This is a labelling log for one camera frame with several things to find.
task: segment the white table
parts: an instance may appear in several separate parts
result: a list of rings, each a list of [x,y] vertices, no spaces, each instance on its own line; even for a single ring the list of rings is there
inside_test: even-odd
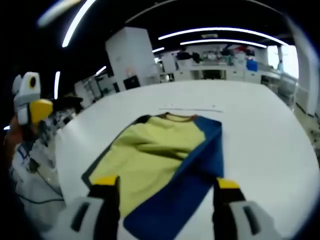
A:
[[[163,112],[221,121],[225,177],[237,181],[247,200],[274,218],[284,237],[295,234],[319,194],[319,166],[294,114],[260,84],[170,82],[102,98],[57,134],[56,165],[66,203],[88,193],[81,175],[120,131],[142,115]],[[191,228],[205,219],[212,229],[212,195],[210,191],[187,223]]]

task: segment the fluorescent light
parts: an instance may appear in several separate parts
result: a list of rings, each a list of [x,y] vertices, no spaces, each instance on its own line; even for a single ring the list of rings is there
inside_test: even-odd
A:
[[[247,34],[253,34],[257,35],[266,39],[270,39],[272,41],[275,41],[279,44],[289,46],[289,44],[285,43],[284,41],[281,41],[273,36],[269,36],[267,34],[257,32],[257,31],[252,31],[252,30],[247,30],[247,29],[242,29],[242,28],[235,28],[235,27],[202,27],[202,28],[195,28],[195,29],[189,29],[189,30],[184,30],[184,31],[177,31],[171,34],[167,34],[164,36],[161,36],[158,38],[158,40],[162,39],[167,39],[173,36],[181,35],[181,34],[188,34],[188,33],[195,33],[195,32],[203,32],[203,31],[233,31],[233,32],[241,32],[241,33],[247,33]]]
[[[82,17],[86,14],[86,12],[88,11],[88,9],[91,7],[91,5],[95,2],[96,0],[87,0],[82,7],[80,8],[80,10],[78,11],[78,13],[76,14],[76,16],[74,17],[68,31],[66,32],[66,35],[64,37],[63,43],[62,43],[62,47],[65,48],[66,46],[68,46],[72,35],[74,34],[76,27],[78,26],[80,20],[82,19]]]
[[[95,75],[99,75],[103,70],[105,70],[107,67],[106,66],[103,66],[99,71],[97,71],[95,73]]]
[[[55,78],[54,78],[54,99],[58,98],[59,78],[60,78],[60,72],[57,71],[55,73]]]
[[[156,53],[156,52],[162,51],[162,50],[164,50],[164,49],[165,49],[164,47],[159,47],[159,48],[157,48],[157,49],[155,49],[155,50],[152,50],[152,52],[153,52],[153,53]]]
[[[195,41],[185,41],[185,42],[181,42],[180,45],[209,43],[209,42],[229,42],[229,43],[253,45],[253,46],[261,47],[264,49],[267,48],[266,45],[262,45],[259,43],[255,43],[255,42],[251,42],[251,41],[233,40],[233,39],[203,39],[203,40],[195,40]]]

